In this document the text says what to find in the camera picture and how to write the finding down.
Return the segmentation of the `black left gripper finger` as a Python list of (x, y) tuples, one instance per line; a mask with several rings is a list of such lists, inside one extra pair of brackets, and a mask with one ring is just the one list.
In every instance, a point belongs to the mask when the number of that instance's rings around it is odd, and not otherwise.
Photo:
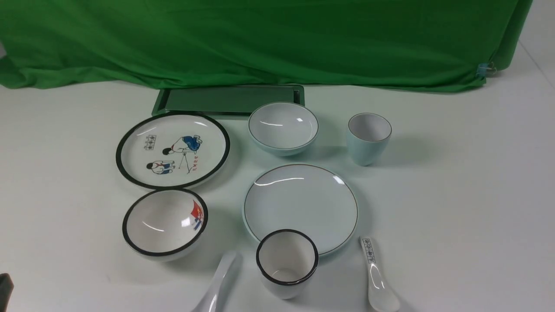
[(0, 275), (0, 311), (7, 310), (11, 294), (14, 289), (14, 283), (9, 274)]

